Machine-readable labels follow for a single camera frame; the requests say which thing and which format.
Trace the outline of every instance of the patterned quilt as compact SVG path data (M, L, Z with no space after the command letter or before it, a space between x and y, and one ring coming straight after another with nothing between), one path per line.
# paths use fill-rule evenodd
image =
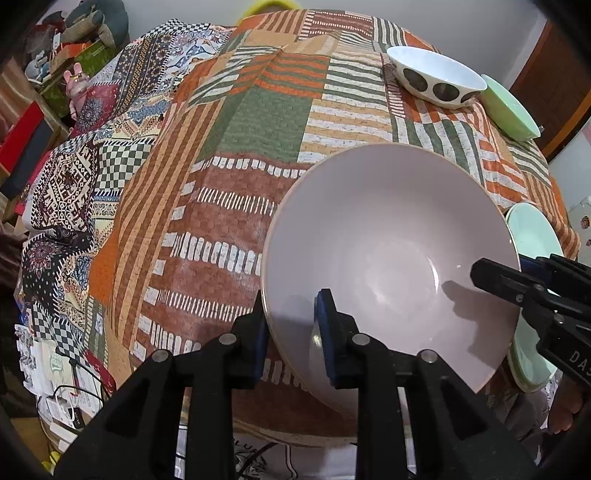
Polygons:
M188 41L158 30L127 47L95 80L103 93L87 101L80 135L52 153L30 194L31 224L51 229L24 251L24 298L35 332L64 353L90 350L109 368L102 322L133 366L156 348L189 352L229 330L252 307L287 190L327 155L370 142L445 156L500 209L533 202L565 256L577 254L533 142L505 138L479 102L450 111L398 85L386 49L432 48L407 30L318 10L257 15L233 31L191 28L216 45L209 59L182 61L176 45ZM171 51L180 66L165 68ZM492 403L510 390L504 378L487 386ZM272 342L262 382L237 391L233 411L241 429L295 444L355 432Z

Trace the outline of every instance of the screw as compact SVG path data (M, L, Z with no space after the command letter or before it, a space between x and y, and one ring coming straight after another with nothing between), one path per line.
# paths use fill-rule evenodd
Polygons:
M164 362L169 356L168 350L158 349L152 353L152 360L155 362Z
M356 333L353 335L353 343L355 345L367 345L369 343L369 337L364 333Z
M231 345L236 341L236 335L233 333L224 333L220 335L218 340L222 345Z
M439 357L433 350L423 350L421 352L421 358L428 364L434 364Z

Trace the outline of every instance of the ceramic bowl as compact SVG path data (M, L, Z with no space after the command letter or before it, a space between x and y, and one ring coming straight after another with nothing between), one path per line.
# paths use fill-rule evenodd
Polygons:
M488 85L480 97L487 116L513 140L521 142L538 138L540 129L519 100L495 79L488 75L482 78Z
M445 108L460 108L486 90L486 82L464 64L417 47L390 47L398 81L410 93Z
M361 332L406 353L434 349L476 391L519 315L472 285L482 257L519 268L503 216L464 170L409 145L351 148L312 167L281 202L263 250L265 315L296 377L345 414L356 414L356 393L332 388L322 352L310 351L322 288Z

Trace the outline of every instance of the green box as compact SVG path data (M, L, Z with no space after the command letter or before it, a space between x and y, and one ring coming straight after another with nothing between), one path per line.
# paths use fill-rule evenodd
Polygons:
M65 61L53 74L48 84L41 86L39 94L59 117L68 115L70 113L70 99L66 95L66 81L63 73L76 62L79 62L84 73L89 77L93 77L115 58L117 53L118 50L109 48L103 42L97 40L77 57Z

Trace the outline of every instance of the stuffed toy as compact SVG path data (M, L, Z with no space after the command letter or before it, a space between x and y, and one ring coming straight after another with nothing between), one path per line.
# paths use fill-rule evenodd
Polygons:
M86 101L86 92L90 86L90 77L82 71L82 65L74 64L74 75L69 70L64 72L66 81L66 95L70 97L70 115L72 120L78 119L78 114L82 111L82 106Z
M49 73L49 61L45 50L41 50L37 56L29 62L25 69L25 77L29 80L42 81Z
M98 29L98 36L110 48L129 42L129 18L121 0L84 0L66 18L62 43L77 43Z

